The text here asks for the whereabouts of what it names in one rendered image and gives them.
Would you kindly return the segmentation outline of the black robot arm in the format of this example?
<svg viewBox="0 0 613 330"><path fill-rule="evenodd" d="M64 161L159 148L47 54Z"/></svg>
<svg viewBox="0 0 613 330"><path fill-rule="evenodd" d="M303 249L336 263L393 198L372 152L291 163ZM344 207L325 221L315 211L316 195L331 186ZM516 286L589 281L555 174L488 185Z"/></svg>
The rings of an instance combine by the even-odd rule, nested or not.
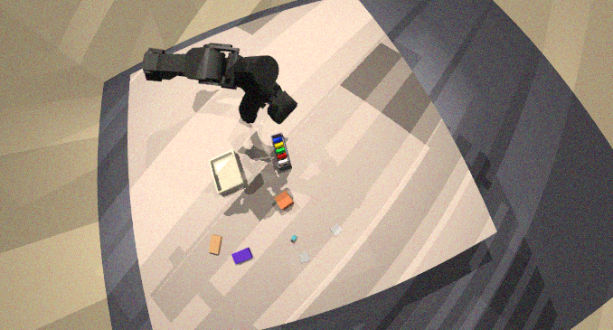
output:
<svg viewBox="0 0 613 330"><path fill-rule="evenodd" d="M228 58L224 52L228 53ZM249 85L270 86L279 75L279 66L272 56L254 55L242 57L239 48L231 44L212 43L193 47L186 54L168 54L162 49L149 48L144 54L143 70L146 80L171 80L185 76L198 80L198 84L221 86L237 90ZM238 110L243 121L254 123L259 109L266 104L260 99L244 94Z"/></svg>

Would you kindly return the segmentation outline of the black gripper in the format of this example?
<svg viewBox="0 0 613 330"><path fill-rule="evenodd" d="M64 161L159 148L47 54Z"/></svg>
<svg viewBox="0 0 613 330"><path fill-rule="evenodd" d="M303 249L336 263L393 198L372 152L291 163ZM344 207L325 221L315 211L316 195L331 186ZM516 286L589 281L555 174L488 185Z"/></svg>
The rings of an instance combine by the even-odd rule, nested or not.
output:
<svg viewBox="0 0 613 330"><path fill-rule="evenodd" d="M297 107L297 102L277 82L263 87L249 85L243 90L248 96L269 104L268 114L276 124L281 124Z"/></svg>

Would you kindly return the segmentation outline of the purple rectangular block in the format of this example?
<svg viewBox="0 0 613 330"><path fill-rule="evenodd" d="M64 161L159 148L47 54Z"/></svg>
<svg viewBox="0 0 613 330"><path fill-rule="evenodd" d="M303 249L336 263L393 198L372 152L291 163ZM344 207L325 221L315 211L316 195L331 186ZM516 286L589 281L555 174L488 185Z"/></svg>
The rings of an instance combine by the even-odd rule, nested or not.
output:
<svg viewBox="0 0 613 330"><path fill-rule="evenodd" d="M239 250L238 252L234 252L232 254L232 258L234 260L235 264L238 264L240 262L243 262L244 260L247 260L249 258L253 258L250 248L245 248L244 250Z"/></svg>

